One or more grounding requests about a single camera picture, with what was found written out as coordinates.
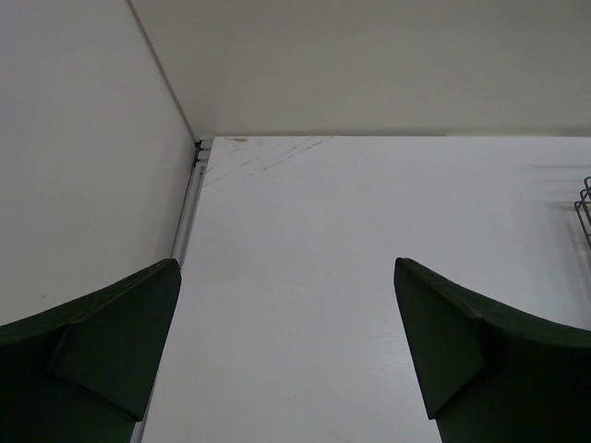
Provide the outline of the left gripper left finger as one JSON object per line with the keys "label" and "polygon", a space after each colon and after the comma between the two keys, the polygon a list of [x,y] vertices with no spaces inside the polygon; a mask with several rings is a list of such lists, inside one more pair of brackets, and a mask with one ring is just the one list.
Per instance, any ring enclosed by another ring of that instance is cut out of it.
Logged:
{"label": "left gripper left finger", "polygon": [[181,286],[163,259],[1,328],[4,442],[128,442],[144,419]]}

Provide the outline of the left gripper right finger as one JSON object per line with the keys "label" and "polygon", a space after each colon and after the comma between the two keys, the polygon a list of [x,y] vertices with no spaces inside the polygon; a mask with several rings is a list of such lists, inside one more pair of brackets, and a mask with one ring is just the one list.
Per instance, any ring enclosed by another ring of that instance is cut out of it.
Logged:
{"label": "left gripper right finger", "polygon": [[444,442],[587,442],[590,333],[470,291],[410,258],[393,286]]}

